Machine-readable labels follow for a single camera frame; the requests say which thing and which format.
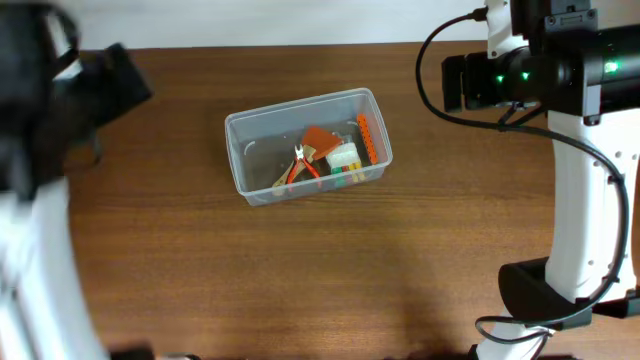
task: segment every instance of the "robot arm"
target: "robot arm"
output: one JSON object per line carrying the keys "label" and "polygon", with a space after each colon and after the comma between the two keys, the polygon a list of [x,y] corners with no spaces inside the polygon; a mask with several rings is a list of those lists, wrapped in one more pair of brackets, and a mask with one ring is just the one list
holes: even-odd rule
{"label": "robot arm", "polygon": [[68,228],[66,152],[151,97],[126,51],[78,58],[47,4],[0,5],[0,340],[5,359],[106,360]]}
{"label": "robot arm", "polygon": [[[627,317],[640,312],[630,256],[633,202],[625,204],[621,194],[621,187],[634,194],[640,152],[640,51],[633,44],[640,27],[599,30],[597,11],[588,0],[487,0],[487,5],[488,52],[443,64],[447,112],[462,109],[460,95],[469,110],[540,103],[549,110],[549,127],[556,135],[587,144],[610,162],[604,166],[554,138],[551,257],[503,266],[500,290],[506,309],[501,320],[513,316],[519,321],[494,320],[492,335],[504,343],[487,340],[470,354],[472,359],[535,359],[543,338],[505,340],[586,326],[592,313]],[[493,128],[517,131],[518,126],[505,120]],[[603,280],[611,274],[614,282]],[[605,283],[611,286],[595,296]],[[582,305],[593,299],[599,305]]]}

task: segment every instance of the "wood grain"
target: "wood grain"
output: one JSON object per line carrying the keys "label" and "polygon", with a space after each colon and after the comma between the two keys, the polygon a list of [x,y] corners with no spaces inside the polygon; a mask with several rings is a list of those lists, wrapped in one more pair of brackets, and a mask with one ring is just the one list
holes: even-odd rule
{"label": "wood grain", "polygon": [[[71,175],[78,267],[105,343],[357,360],[466,353],[480,341],[474,320],[502,308],[499,267],[549,254],[551,143],[430,115],[413,79],[418,47],[135,52],[156,97],[103,131],[100,167]],[[482,47],[430,51],[436,103],[440,61]],[[383,178],[249,207],[229,169],[226,116],[358,87],[373,91],[389,131]],[[597,318],[547,353],[630,359],[639,340],[640,319]]]}

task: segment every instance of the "orange handle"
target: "orange handle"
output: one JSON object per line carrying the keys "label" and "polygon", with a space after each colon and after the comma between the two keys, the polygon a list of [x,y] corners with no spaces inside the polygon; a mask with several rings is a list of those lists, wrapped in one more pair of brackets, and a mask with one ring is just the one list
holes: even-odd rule
{"label": "orange handle", "polygon": [[289,176],[287,177],[287,184],[293,183],[293,179],[296,178],[296,173],[298,172],[298,166],[300,165],[300,161],[296,161],[296,164],[291,169]]}
{"label": "orange handle", "polygon": [[360,114],[358,115],[357,120],[358,126],[360,127],[360,132],[362,133],[362,140],[364,140],[364,145],[367,148],[369,160],[371,160],[371,165],[375,165],[378,163],[378,153],[376,153],[376,147],[373,145],[373,140],[371,140],[371,133],[369,132],[367,117],[364,114]]}
{"label": "orange handle", "polygon": [[[304,165],[307,167],[307,169],[309,169],[313,177],[316,179],[319,179],[320,174],[318,174],[318,171],[316,171],[316,169],[313,166],[311,166],[311,164],[309,164],[307,159],[302,159],[302,161],[304,162]],[[318,188],[322,188],[322,181],[318,182]]]}

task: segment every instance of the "plastic bin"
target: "plastic bin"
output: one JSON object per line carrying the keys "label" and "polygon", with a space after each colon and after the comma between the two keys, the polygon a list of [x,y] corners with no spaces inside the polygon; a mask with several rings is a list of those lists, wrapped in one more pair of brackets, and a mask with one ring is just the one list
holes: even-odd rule
{"label": "plastic bin", "polygon": [[[379,159],[376,165],[372,165],[367,156],[356,122],[358,114],[367,117]],[[305,170],[295,183],[273,188],[275,181],[294,160],[294,146],[300,144],[310,126],[319,126],[341,136],[351,135],[362,160],[362,169],[320,179],[314,179]],[[373,181],[382,176],[393,159],[387,129],[369,89],[344,91],[232,114],[227,117],[225,131],[236,188],[252,206]],[[318,166],[321,162],[326,163],[326,160],[313,164]],[[364,174],[364,181],[353,181],[359,179],[353,177],[359,173]]]}

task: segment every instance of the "wire cutter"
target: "wire cutter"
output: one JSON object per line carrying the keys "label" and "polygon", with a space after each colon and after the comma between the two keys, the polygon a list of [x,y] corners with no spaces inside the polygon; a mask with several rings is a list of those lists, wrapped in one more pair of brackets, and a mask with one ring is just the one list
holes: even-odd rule
{"label": "wire cutter", "polygon": [[307,169],[309,170],[309,172],[311,172],[313,177],[315,177],[316,179],[319,179],[320,175],[318,174],[316,169],[313,166],[311,166],[311,164],[309,164],[309,161],[307,161],[307,159],[304,157],[304,147],[302,145],[300,145],[300,147],[296,145],[295,151],[296,151],[296,164],[293,166],[293,168],[291,169],[291,172],[289,173],[289,176],[287,177],[287,184],[293,183],[293,180],[298,174],[298,167],[300,166],[300,163],[303,163],[304,166],[307,167]]}

